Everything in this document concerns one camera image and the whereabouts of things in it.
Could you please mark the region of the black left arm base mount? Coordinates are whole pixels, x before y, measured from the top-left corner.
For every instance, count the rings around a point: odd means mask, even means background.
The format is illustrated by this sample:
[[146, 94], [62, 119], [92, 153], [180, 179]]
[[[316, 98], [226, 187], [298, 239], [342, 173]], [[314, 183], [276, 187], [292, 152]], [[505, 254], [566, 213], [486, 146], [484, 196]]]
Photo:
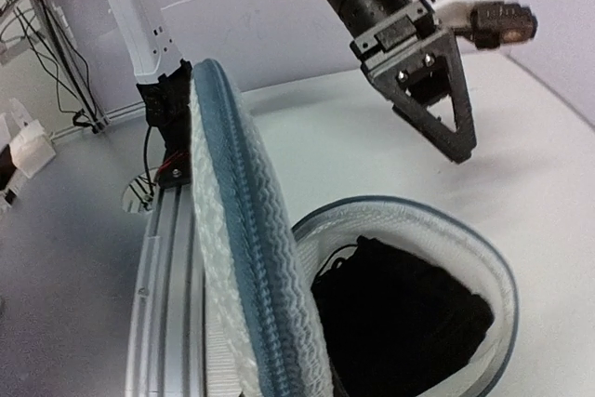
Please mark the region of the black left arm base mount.
[[192, 65], [181, 60], [174, 72], [160, 75], [155, 84], [137, 84], [147, 124], [159, 131], [165, 144], [164, 160], [156, 173], [161, 189], [191, 181], [191, 80]]

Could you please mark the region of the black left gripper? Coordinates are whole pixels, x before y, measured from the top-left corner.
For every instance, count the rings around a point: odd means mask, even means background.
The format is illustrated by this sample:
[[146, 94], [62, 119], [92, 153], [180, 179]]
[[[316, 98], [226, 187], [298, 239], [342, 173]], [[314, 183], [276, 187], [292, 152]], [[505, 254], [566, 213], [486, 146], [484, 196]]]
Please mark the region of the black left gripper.
[[368, 82], [456, 164], [477, 145], [456, 38], [424, 0], [326, 0], [346, 26]]

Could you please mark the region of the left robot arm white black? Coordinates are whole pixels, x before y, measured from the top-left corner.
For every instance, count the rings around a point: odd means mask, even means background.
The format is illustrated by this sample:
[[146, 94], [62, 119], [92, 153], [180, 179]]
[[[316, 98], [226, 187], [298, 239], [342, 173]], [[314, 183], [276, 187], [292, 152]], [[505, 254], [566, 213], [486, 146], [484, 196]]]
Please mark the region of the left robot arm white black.
[[[455, 33], [423, 0], [326, 0], [351, 35], [368, 83], [449, 160], [467, 161], [477, 140]], [[133, 64], [147, 121], [174, 152], [189, 146], [192, 68], [153, 0], [108, 0]]]

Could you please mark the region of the white mesh laundry bag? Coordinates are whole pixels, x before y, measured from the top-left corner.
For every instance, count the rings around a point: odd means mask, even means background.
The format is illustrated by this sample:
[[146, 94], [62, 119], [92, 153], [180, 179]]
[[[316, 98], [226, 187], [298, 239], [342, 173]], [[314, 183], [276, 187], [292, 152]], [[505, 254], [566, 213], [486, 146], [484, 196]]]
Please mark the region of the white mesh laundry bag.
[[196, 241], [208, 307], [242, 394], [340, 392], [311, 286], [331, 244], [358, 232], [444, 268], [487, 302], [495, 319], [485, 338], [468, 364], [429, 393], [489, 394], [508, 366], [519, 326], [518, 289], [501, 254], [457, 219], [400, 197], [349, 197], [291, 223], [264, 142], [221, 65], [197, 63], [190, 89]]

